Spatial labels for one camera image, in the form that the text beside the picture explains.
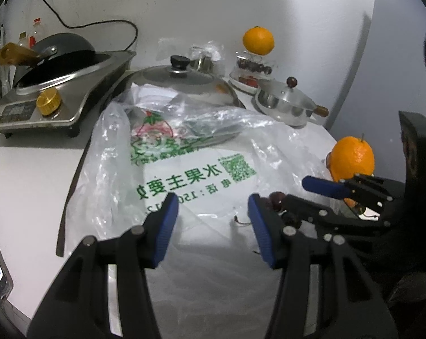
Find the yellow knob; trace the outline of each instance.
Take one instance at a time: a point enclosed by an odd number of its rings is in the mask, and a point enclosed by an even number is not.
[[[61,96],[56,88],[45,89],[38,96],[36,106],[39,109],[42,116],[51,115],[61,105]]]

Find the black cable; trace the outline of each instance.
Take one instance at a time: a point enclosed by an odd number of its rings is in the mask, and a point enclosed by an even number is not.
[[[81,29],[81,28],[91,27],[92,25],[106,24],[106,23],[126,23],[126,24],[131,25],[134,28],[135,35],[134,35],[133,41],[126,47],[126,49],[124,49],[124,51],[129,49],[133,45],[133,43],[136,42],[136,40],[137,40],[138,29],[137,29],[136,24],[133,23],[132,21],[129,21],[129,20],[126,20],[126,19],[112,19],[112,20],[95,21],[93,23],[84,24],[84,25],[70,26],[70,25],[64,23],[64,21],[61,19],[58,12],[50,6],[50,4],[47,2],[47,0],[42,0],[42,1],[44,2],[45,5],[48,6],[48,8],[53,12],[53,14],[56,15],[56,17],[61,22],[61,24],[63,26],[65,26],[65,28],[67,28],[67,29]]]

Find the wooden pot handle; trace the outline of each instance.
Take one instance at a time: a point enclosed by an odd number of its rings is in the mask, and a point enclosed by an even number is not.
[[[329,110],[323,106],[316,106],[313,113],[320,117],[327,117],[329,115]]]
[[[36,51],[12,42],[0,49],[0,65],[34,66],[41,59],[41,56]]]

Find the white tabletop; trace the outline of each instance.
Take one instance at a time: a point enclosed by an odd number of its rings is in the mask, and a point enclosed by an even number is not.
[[[238,93],[253,109],[251,96]],[[9,301],[29,318],[65,258],[55,255],[65,198],[97,111],[74,139],[64,134],[0,134],[0,249],[14,281]],[[335,144],[321,126],[299,130],[311,153],[324,159]]]

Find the green qr code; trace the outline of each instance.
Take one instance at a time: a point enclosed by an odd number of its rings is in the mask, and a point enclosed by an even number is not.
[[[220,158],[218,161],[235,182],[244,181],[257,174],[257,172],[248,165],[244,156],[241,154]]]

